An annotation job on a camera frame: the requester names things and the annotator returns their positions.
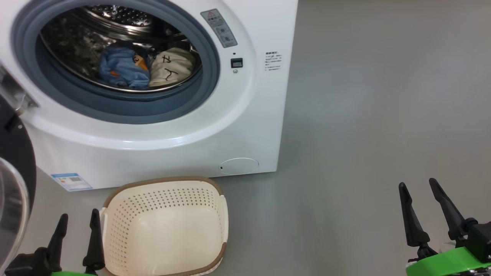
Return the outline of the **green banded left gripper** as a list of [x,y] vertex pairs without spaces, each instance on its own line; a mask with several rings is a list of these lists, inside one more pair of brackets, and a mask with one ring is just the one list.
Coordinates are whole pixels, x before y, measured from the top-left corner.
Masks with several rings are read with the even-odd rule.
[[5,276],[96,276],[97,271],[105,268],[100,212],[91,212],[91,237],[87,255],[82,261],[84,273],[62,270],[60,266],[63,239],[68,227],[68,214],[62,214],[51,236],[48,247],[40,247],[34,253],[17,255],[4,271]]

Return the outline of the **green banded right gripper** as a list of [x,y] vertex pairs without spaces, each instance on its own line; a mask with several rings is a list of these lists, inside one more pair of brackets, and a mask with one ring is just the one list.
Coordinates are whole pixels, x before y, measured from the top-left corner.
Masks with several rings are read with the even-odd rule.
[[407,245],[416,247],[417,258],[406,265],[407,276],[489,276],[490,223],[478,223],[464,218],[435,178],[428,180],[433,196],[440,204],[449,227],[450,240],[458,241],[456,248],[437,253],[428,245],[430,237],[412,207],[412,197],[405,185],[399,184]]

